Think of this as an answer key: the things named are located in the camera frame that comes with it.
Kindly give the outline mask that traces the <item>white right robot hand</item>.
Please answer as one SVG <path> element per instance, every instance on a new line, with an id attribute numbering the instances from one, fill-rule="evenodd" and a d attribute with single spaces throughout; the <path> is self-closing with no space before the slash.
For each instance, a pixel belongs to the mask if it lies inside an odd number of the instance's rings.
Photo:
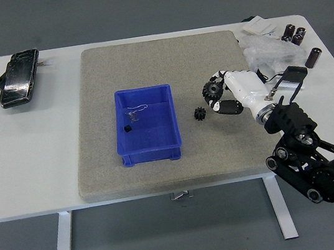
<path id="1" fill-rule="evenodd" d="M 254 117 L 274 106 L 272 101 L 266 100 L 268 93 L 258 76 L 247 70 L 220 70 L 205 83 L 202 91 L 207 105 L 216 113 L 236 115 L 249 108 Z"/>

